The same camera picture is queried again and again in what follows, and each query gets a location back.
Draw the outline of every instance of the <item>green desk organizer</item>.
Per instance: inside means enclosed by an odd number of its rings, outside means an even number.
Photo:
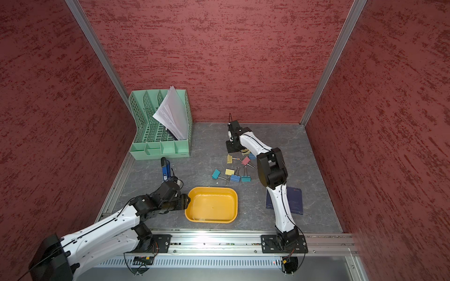
[[[187,140],[174,140],[166,128],[153,118],[167,92],[167,89],[132,91],[128,98],[137,127],[135,140],[130,148],[130,153],[136,160],[189,157],[193,124],[187,91],[176,90],[188,117]]]

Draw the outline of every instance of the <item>black mounting plate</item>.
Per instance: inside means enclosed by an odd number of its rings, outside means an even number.
[[[170,239],[172,238],[172,235],[170,234],[157,234],[153,235],[154,241],[158,244],[159,251],[158,253],[166,254],[169,250],[170,246]]]
[[[241,144],[239,143],[237,146],[232,143],[231,141],[226,141],[226,150],[228,153],[233,153],[233,152],[239,152],[239,147],[241,146]]]
[[[286,252],[280,250],[276,245],[276,235],[261,235],[261,249],[264,254],[285,254]],[[300,235],[296,244],[294,244],[294,253],[296,254],[304,254],[308,253],[308,246],[306,245],[305,237]]]
[[[170,234],[153,234],[153,252],[156,254],[156,251],[162,254],[166,254],[169,250],[170,246],[170,239],[172,238],[172,235]],[[142,249],[136,248],[132,250],[130,253],[143,253]]]

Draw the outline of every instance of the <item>blue marker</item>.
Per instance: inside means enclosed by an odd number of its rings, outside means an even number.
[[[162,167],[162,180],[167,181],[170,179],[170,162],[165,157],[161,158],[161,167]]]

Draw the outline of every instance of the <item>black cable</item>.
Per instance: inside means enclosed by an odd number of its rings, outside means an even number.
[[[293,224],[295,227],[298,228],[298,230],[300,230],[300,232],[301,232],[301,234],[303,235],[303,237],[305,237],[305,234],[303,234],[302,229],[299,228],[299,227],[298,227],[298,226],[297,226],[297,225],[289,218],[288,212],[286,211],[286,207],[284,206],[283,193],[281,193],[281,203],[283,203],[283,209],[284,209],[284,212],[286,213],[287,218],[292,222],[292,224]],[[297,270],[300,268],[300,266],[302,266],[303,261],[305,260],[305,256],[306,256],[306,251],[304,251],[304,253],[303,253],[303,259],[301,260],[301,263],[298,265],[298,267],[297,267],[297,269],[296,269],[295,271],[297,271]]]
[[[270,150],[268,150],[267,148],[265,148],[259,141],[257,141],[254,137],[252,137],[252,136],[249,136],[249,135],[247,135],[247,134],[245,134],[245,133],[243,133],[243,135],[244,136],[248,136],[249,138],[252,138],[253,140],[255,140],[255,142],[257,142],[259,145],[261,145],[261,147],[263,148],[263,149],[265,149],[265,150],[267,150],[267,151],[270,151]]]
[[[138,269],[136,269],[135,276],[136,276],[136,275],[141,275],[141,276],[142,276],[142,273],[139,273],[139,269],[140,269],[141,267],[143,267],[143,266],[145,266],[145,269],[147,269],[147,265],[146,265],[146,264],[140,265],[140,266],[138,267]]]
[[[107,221],[107,222],[105,222],[104,224],[102,224],[102,225],[99,225],[99,226],[97,226],[96,228],[94,228],[94,229],[92,229],[92,230],[89,230],[88,232],[86,232],[86,233],[83,233],[83,235],[81,235],[81,236],[79,236],[79,237],[77,237],[77,239],[81,239],[81,238],[83,238],[83,236],[84,235],[88,235],[89,233],[91,233],[91,232],[93,232],[94,230],[97,230],[97,229],[99,229],[100,227],[102,227],[102,226],[104,226],[104,225],[106,225],[106,224],[108,224],[108,223],[110,223],[110,222],[112,222],[113,220],[116,220],[117,218],[115,218],[115,219],[111,219],[111,220],[109,220],[109,221]]]
[[[67,243],[64,246],[61,246],[61,249],[64,249],[65,246],[69,245],[70,243],[72,243],[72,241],[70,241],[69,243]],[[50,258],[54,253],[56,253],[60,248],[56,248],[53,250],[53,252],[51,252],[48,256],[46,256],[45,258],[43,258],[41,261],[39,261],[38,263],[36,263],[35,265],[33,265],[30,269],[27,270],[27,272],[25,272],[22,276],[20,276],[19,279],[17,279],[17,281],[19,281],[20,279],[24,278],[25,275],[27,275],[31,270],[33,270],[36,266],[38,266],[39,264],[43,263],[46,259]]]
[[[131,268],[128,266],[128,263],[126,262],[126,258],[125,258],[125,253],[123,253],[123,260],[125,261],[126,267],[128,267],[128,270],[135,275],[136,273],[134,271],[131,270]]]
[[[120,214],[123,212],[123,210],[124,210],[125,207],[128,205],[128,203],[129,203],[131,200],[135,199],[135,198],[136,198],[136,197],[133,197],[133,198],[129,199],[128,202],[125,203],[125,206],[123,206],[122,210],[121,210],[120,213],[117,215],[116,219],[119,218]]]
[[[183,186],[185,186],[185,183],[181,180],[181,179],[178,179],[179,181],[181,181],[181,183],[183,184],[181,187],[180,187],[180,190],[183,188]]]

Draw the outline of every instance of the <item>red textured wall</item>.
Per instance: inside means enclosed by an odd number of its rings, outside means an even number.
[[[0,280],[15,281],[43,238],[94,222],[135,126],[63,0],[0,7]]]
[[[194,121],[299,122],[353,0],[80,0],[128,92],[189,90]]]
[[[449,12],[368,1],[306,126],[371,281],[450,280]]]

